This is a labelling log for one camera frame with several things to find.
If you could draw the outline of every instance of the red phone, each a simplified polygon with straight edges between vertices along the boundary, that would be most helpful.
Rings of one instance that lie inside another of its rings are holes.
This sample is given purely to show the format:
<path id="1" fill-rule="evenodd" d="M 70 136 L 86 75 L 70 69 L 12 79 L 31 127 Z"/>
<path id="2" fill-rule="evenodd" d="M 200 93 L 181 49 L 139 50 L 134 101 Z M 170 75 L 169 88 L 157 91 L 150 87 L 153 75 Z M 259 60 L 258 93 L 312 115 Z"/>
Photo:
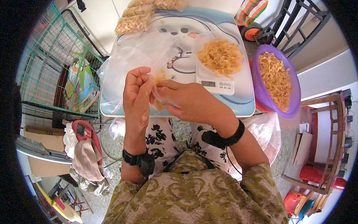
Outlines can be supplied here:
<path id="1" fill-rule="evenodd" d="M 77 133 L 82 137 L 84 137 L 85 139 L 89 139 L 92 137 L 92 131 L 80 124 L 77 124 Z"/>

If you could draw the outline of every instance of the black and white floral fabric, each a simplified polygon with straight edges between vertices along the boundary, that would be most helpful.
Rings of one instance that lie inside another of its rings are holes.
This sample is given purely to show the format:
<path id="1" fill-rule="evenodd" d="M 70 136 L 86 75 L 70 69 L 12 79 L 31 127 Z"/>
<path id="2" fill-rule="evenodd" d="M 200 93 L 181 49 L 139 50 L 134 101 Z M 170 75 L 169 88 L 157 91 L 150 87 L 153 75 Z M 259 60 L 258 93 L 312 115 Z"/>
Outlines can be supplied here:
<path id="1" fill-rule="evenodd" d="M 240 180 L 241 175 L 232 167 L 228 160 L 226 151 L 202 141 L 202 134 L 204 132 L 208 130 L 216 132 L 215 129 L 207 124 L 191 123 L 190 126 L 192 134 L 190 143 L 187 143 L 187 148 L 195 151 L 203 157 L 208 158 L 212 163 L 218 165 L 232 177 Z M 182 153 L 178 150 L 176 145 L 176 138 L 173 132 L 173 123 L 171 118 L 150 118 L 149 125 L 146 130 L 145 140 L 147 144 L 147 151 L 150 154 L 153 154 L 155 158 L 153 175 L 163 171 L 168 164 L 174 161 L 176 156 Z M 236 168 L 240 169 L 230 149 L 228 149 L 228 153 Z"/>

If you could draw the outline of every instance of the tiled floor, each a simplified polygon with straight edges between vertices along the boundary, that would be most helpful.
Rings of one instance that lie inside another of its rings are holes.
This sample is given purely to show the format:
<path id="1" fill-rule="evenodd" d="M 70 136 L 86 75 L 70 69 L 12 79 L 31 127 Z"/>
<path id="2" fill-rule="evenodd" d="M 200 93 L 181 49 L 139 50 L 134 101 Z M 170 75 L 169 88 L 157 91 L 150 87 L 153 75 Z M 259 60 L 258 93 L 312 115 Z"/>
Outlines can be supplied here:
<path id="1" fill-rule="evenodd" d="M 245 47 L 249 58 L 252 58 L 257 48 L 256 44 L 246 42 Z M 108 118 L 103 117 L 102 122 L 106 122 L 108 120 Z M 298 177 L 299 171 L 301 170 L 301 167 L 294 166 L 291 163 L 291 157 L 295 144 L 295 137 L 298 132 L 298 126 L 302 119 L 301 115 L 297 115 L 292 119 L 279 118 L 279 120 L 281 127 L 282 147 L 274 163 L 272 164 L 271 169 L 277 187 L 282 197 L 284 198 L 288 191 L 291 189 L 292 185 L 281 178 L 283 170 L 285 169 L 285 173 L 291 177 Z M 105 125 L 103 130 L 100 132 L 100 139 L 103 146 L 103 151 L 107 152 L 107 154 L 111 158 L 118 159 L 120 158 L 123 148 L 123 138 L 119 137 L 115 141 L 113 141 L 113 139 L 109 136 L 108 127 L 109 125 Z M 177 139 L 178 148 L 186 148 L 185 140 L 189 141 L 190 139 L 189 123 L 181 121 L 179 119 L 174 119 L 174 133 Z M 107 157 L 106 159 L 104 159 L 103 164 L 107 165 L 111 162 L 113 162 L 113 160 Z M 109 195 L 95 196 L 93 194 L 83 192 L 80 189 L 76 189 L 76 192 L 85 196 L 94 212 L 93 215 L 89 212 L 85 212 L 82 214 L 82 219 L 86 224 L 97 224 L 102 222 L 104 215 L 107 211 L 114 187 L 119 183 L 120 180 L 120 165 L 121 162 L 117 162 L 109 167 L 110 171 L 113 172 L 113 179 L 108 180 L 111 192 Z M 44 190 L 48 192 L 57 181 L 58 177 L 45 177 L 41 182 Z"/>

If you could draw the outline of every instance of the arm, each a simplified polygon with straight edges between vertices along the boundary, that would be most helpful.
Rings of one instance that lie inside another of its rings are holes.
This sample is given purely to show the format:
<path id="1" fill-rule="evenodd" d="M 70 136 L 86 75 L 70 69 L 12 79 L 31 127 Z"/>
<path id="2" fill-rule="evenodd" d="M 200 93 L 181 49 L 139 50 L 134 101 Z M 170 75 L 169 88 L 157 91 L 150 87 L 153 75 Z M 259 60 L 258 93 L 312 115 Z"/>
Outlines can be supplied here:
<path id="1" fill-rule="evenodd" d="M 149 123 L 149 98 L 153 83 L 148 67 L 139 67 L 128 72 L 126 85 L 123 91 L 123 109 L 126 119 L 126 134 L 123 149 L 131 155 L 140 155 L 146 152 L 145 130 Z M 145 183 L 138 166 L 122 163 L 121 178 L 135 184 Z"/>
<path id="2" fill-rule="evenodd" d="M 178 106 L 167 104 L 166 108 L 170 114 L 184 121 L 209 124 L 223 138 L 231 137 L 236 132 L 239 121 L 233 111 L 202 85 L 165 80 L 157 86 L 160 96 Z M 243 172 L 260 163 L 270 164 L 260 145 L 247 129 L 242 138 L 230 146 L 230 149 Z"/>

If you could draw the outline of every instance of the white bowl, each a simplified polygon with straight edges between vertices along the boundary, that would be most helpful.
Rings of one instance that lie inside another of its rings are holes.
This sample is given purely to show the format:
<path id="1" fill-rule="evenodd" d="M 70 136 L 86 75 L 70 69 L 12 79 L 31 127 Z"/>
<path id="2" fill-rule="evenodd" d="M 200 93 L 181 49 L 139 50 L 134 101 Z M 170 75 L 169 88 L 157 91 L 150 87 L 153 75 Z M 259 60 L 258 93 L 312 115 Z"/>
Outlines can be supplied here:
<path id="1" fill-rule="evenodd" d="M 228 40 L 229 44 L 234 43 L 239 46 L 239 44 L 236 42 L 236 40 L 234 38 L 232 38 L 226 34 L 219 33 L 219 32 L 208 31 L 208 32 L 201 33 L 197 37 L 195 37 L 195 42 L 192 46 L 192 52 L 195 54 L 197 72 L 199 72 L 199 75 L 202 77 L 216 77 L 215 73 L 213 71 L 211 71 L 210 69 L 208 69 L 205 65 L 203 65 L 197 56 L 197 52 L 204 49 L 204 44 L 215 39 L 216 37 L 218 37 L 219 40 L 221 40 L 221 39 Z M 242 55 L 244 55 L 244 58 L 246 58 L 246 55 L 243 54 L 240 46 L 239 46 L 239 49 L 240 49 L 240 53 Z M 239 59 L 239 64 L 244 62 L 244 58 Z M 235 77 L 235 76 L 238 76 L 240 73 L 241 73 L 241 71 L 234 72 L 234 73 L 230 74 L 230 76 Z M 220 78 L 229 79 L 224 75 L 221 75 Z"/>

